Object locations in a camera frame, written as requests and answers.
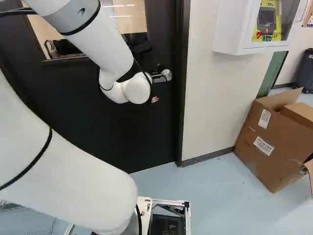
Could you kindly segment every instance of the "aed cabinet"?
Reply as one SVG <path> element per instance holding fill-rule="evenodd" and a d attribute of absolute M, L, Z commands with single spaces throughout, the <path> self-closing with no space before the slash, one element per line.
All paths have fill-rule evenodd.
<path fill-rule="evenodd" d="M 289 50 L 312 0 L 219 0 L 213 51 Z"/>

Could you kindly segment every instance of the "yellow aed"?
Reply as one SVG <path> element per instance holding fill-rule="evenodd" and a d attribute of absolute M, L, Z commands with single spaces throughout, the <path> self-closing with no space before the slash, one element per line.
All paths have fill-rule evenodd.
<path fill-rule="evenodd" d="M 282 16 L 280 0 L 262 0 L 253 42 L 272 42 L 282 40 Z"/>

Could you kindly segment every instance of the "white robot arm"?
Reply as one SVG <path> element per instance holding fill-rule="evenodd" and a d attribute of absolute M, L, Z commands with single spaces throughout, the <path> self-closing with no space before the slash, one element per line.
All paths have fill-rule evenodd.
<path fill-rule="evenodd" d="M 135 104 L 149 99 L 149 74 L 139 72 L 125 82 L 117 82 L 130 70 L 134 58 L 99 0 L 25 2 L 100 67 L 99 85 L 109 99 Z"/>
<path fill-rule="evenodd" d="M 148 100 L 148 74 L 117 83 L 133 56 L 99 0 L 26 3 L 99 65 L 99 84 L 108 98 L 116 103 Z M 99 234 L 119 235 L 126 229 L 137 202 L 131 177 L 49 128 L 16 96 L 1 71 L 0 113 L 0 199 Z"/>

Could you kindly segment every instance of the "black trash can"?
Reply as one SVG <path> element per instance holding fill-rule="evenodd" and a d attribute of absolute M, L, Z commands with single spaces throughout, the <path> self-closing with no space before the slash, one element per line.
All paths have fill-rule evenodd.
<path fill-rule="evenodd" d="M 294 76 L 295 88 L 303 87 L 302 93 L 313 93 L 313 48 L 305 50 Z"/>

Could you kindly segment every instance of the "brown cardboard box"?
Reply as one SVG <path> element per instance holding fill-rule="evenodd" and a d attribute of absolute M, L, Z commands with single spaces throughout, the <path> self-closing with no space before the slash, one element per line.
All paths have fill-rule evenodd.
<path fill-rule="evenodd" d="M 306 168 L 313 176 L 313 108 L 295 105 L 301 91 L 256 99 L 235 145 L 235 154 L 272 193 L 300 179 Z"/>

